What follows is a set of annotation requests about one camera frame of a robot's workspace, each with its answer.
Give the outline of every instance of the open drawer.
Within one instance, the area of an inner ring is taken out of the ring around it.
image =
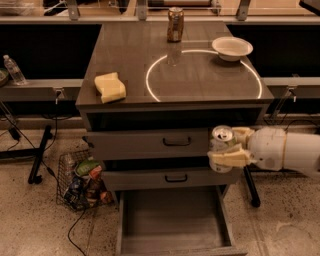
[[[218,187],[123,191],[117,255],[246,255]]]

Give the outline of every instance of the cabinet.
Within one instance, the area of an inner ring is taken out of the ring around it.
[[[223,206],[242,170],[210,169],[209,134],[254,124],[272,94],[247,58],[228,63],[212,51],[213,39],[230,35],[222,22],[186,22],[178,44],[167,43],[166,26],[104,24],[76,103],[119,206],[117,254],[245,255]],[[102,104],[94,78],[111,72],[127,96]]]

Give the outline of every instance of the white bowl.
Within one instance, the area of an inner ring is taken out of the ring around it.
[[[253,50],[249,42],[238,37],[219,37],[213,40],[212,48],[226,61],[238,61]]]

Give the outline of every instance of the wire basket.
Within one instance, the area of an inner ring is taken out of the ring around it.
[[[67,156],[72,158],[76,166],[91,157],[89,150],[67,153],[60,156],[56,203],[67,206],[73,211],[80,211],[113,202],[112,194],[107,191],[101,178],[93,180],[89,176],[78,177],[74,172],[70,177],[69,166],[65,160]],[[97,192],[99,190],[99,193],[102,191],[103,200],[100,197],[99,199],[89,199],[87,196],[89,194],[88,191],[92,190],[92,186],[97,187],[97,183],[98,188],[95,188],[93,191]]]

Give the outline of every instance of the countertop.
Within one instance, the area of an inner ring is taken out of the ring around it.
[[[231,36],[220,21],[187,21],[180,43],[167,42],[167,22],[114,21],[102,25],[76,105],[123,108],[197,104],[268,104],[267,86],[247,57],[220,59],[212,41]],[[103,104],[94,78],[117,72],[125,99]]]

